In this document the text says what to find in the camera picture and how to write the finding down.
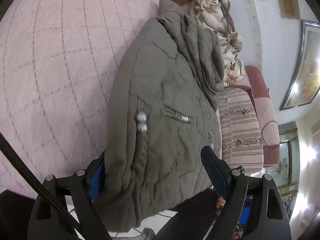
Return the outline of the olive quilted hooded jacket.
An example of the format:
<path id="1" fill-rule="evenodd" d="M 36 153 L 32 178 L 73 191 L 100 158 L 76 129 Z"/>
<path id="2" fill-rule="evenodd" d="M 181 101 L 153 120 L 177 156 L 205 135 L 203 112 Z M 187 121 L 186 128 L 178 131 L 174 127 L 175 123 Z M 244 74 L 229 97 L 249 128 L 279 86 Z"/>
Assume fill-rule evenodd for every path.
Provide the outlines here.
<path id="1" fill-rule="evenodd" d="M 224 62 L 217 35 L 160 0 L 127 49 L 109 100 L 105 187 L 93 203 L 106 228 L 127 232 L 210 186 L 200 152 L 220 152 Z"/>

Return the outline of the striped floral cushion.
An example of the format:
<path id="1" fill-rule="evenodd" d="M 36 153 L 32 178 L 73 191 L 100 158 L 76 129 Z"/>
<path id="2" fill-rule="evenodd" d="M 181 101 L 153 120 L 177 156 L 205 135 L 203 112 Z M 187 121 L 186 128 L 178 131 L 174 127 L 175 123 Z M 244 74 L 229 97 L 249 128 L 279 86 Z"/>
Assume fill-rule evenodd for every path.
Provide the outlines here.
<path id="1" fill-rule="evenodd" d="M 242 166 L 245 174 L 264 165 L 263 140 L 253 103 L 240 88 L 226 88 L 219 95 L 222 159 L 230 168 Z"/>

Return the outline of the pink red padded headboard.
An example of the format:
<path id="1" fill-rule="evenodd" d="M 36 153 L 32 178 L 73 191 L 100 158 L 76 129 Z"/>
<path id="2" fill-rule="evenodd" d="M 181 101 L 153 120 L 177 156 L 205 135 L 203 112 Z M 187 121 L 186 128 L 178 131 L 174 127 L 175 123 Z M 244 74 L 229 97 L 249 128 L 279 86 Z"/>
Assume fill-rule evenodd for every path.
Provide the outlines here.
<path id="1" fill-rule="evenodd" d="M 279 164 L 279 129 L 274 106 L 260 70 L 255 66 L 245 68 L 245 76 L 227 88 L 240 88 L 249 94 L 255 109 L 263 140 L 263 167 Z"/>

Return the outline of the pink quilted mattress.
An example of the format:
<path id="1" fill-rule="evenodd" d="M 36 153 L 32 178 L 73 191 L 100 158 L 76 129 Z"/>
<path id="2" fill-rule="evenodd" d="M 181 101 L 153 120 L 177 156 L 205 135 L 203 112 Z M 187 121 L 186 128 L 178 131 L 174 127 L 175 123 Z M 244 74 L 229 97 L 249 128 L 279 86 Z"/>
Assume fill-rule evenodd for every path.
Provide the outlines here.
<path id="1" fill-rule="evenodd" d="M 108 99 L 159 0 L 14 0 L 1 20 L 1 133 L 36 178 L 105 148 Z"/>

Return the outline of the leaf print fleece blanket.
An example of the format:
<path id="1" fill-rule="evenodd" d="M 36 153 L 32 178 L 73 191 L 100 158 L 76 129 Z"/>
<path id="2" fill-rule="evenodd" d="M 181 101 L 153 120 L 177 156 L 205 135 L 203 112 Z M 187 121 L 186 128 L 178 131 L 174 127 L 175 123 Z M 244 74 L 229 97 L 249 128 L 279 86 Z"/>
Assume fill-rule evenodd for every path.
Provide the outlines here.
<path id="1" fill-rule="evenodd" d="M 225 64 L 223 83 L 226 87 L 245 76 L 244 63 L 238 57 L 243 47 L 243 39 L 229 14 L 230 7 L 229 0 L 193 0 L 190 6 L 191 17 L 200 27 L 213 31 L 219 38 Z"/>

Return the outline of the framed wall picture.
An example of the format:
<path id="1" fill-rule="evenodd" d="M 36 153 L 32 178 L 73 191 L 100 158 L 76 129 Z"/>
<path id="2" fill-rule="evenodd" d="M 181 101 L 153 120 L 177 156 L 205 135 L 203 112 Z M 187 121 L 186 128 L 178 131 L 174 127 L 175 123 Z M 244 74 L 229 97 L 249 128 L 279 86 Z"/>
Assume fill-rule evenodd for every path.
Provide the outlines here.
<path id="1" fill-rule="evenodd" d="M 302 20 L 301 48 L 280 111 L 308 105 L 319 92 L 319 24 Z"/>

